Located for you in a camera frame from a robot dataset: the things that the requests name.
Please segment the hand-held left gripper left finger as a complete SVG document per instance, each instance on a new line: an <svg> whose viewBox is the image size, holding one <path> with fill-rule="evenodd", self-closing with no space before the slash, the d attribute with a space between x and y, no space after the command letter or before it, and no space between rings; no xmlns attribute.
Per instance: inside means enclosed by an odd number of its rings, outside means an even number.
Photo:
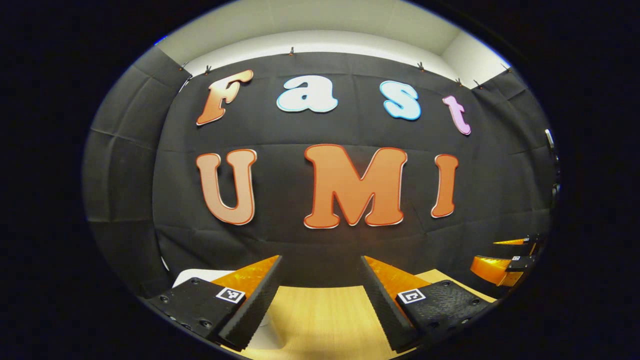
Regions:
<svg viewBox="0 0 640 360"><path fill-rule="evenodd" d="M195 335L242 351L274 300L281 262L275 255L215 280L192 276L147 303Z"/></svg>

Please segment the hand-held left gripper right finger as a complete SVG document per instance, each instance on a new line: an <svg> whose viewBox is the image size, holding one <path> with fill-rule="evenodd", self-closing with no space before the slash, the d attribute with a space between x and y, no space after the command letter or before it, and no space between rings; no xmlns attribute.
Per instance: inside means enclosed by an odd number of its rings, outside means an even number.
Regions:
<svg viewBox="0 0 640 360"><path fill-rule="evenodd" d="M396 353L433 346L473 324L492 303L450 279L428 282L369 256L363 287Z"/></svg>

